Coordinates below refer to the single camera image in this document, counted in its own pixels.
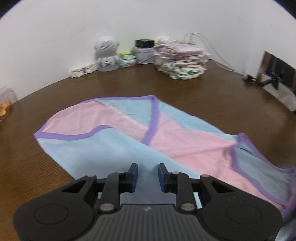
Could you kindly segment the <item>folded floral clothes stack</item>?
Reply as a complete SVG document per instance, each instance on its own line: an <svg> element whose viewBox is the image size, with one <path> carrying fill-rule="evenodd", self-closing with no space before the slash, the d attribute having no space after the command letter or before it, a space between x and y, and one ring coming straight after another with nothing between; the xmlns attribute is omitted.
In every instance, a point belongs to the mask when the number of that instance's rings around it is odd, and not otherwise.
<svg viewBox="0 0 296 241"><path fill-rule="evenodd" d="M169 41L163 36L154 42L153 59L158 71L173 79L189 80L205 73L211 55L192 42Z"/></svg>

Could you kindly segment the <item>green tissue packs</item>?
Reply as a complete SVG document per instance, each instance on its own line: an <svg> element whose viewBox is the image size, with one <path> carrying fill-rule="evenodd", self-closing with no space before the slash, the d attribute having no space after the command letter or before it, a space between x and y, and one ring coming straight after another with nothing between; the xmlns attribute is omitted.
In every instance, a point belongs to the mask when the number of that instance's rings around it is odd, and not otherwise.
<svg viewBox="0 0 296 241"><path fill-rule="evenodd" d="M133 51L120 52L119 57L120 66L122 68L135 66L137 64L137 56Z"/></svg>

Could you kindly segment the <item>white astronaut robot figure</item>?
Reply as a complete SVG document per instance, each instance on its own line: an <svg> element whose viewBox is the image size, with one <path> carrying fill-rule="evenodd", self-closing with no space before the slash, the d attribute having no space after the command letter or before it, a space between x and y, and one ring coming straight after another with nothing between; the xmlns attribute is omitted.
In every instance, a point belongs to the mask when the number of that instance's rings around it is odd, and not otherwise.
<svg viewBox="0 0 296 241"><path fill-rule="evenodd" d="M117 54L119 42L112 36L103 36L94 45L95 59L98 71L108 72L120 67L120 58Z"/></svg>

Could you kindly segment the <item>clear box orange snacks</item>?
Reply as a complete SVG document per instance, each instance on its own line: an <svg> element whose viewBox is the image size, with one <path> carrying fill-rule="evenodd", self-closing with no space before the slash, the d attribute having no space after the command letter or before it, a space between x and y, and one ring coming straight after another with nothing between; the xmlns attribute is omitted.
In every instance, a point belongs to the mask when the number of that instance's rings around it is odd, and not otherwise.
<svg viewBox="0 0 296 241"><path fill-rule="evenodd" d="M13 104L18 101L15 91L10 87L1 87L1 116L2 123L12 110Z"/></svg>

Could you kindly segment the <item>wooden chair with bag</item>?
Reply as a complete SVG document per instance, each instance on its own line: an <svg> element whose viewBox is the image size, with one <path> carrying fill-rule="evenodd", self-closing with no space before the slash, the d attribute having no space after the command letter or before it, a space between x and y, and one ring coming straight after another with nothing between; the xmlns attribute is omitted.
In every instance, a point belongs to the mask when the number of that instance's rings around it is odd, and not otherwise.
<svg viewBox="0 0 296 241"><path fill-rule="evenodd" d="M265 51L256 81L269 94L295 113L295 68Z"/></svg>

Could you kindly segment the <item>white power strip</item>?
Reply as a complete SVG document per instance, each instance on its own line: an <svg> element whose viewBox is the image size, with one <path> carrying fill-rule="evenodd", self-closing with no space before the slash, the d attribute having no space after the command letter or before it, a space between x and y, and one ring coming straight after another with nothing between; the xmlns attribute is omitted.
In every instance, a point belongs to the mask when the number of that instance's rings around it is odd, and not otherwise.
<svg viewBox="0 0 296 241"><path fill-rule="evenodd" d="M68 74L70 78L82 77L86 74L91 74L97 71L97 69L98 68L96 63L89 63L83 67L69 70Z"/></svg>

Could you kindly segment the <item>pink blue purple garment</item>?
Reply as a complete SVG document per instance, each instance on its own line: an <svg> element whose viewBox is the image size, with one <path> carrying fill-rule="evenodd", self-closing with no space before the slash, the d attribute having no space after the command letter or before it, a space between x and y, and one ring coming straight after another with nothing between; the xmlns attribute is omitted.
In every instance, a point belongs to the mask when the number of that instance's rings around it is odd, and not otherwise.
<svg viewBox="0 0 296 241"><path fill-rule="evenodd" d="M244 133L229 135L156 96L102 97L70 106L35 133L41 148L78 179L139 166L137 195L124 203L170 202L158 164L191 177L208 174L266 200L284 217L295 211L295 168L271 164Z"/></svg>

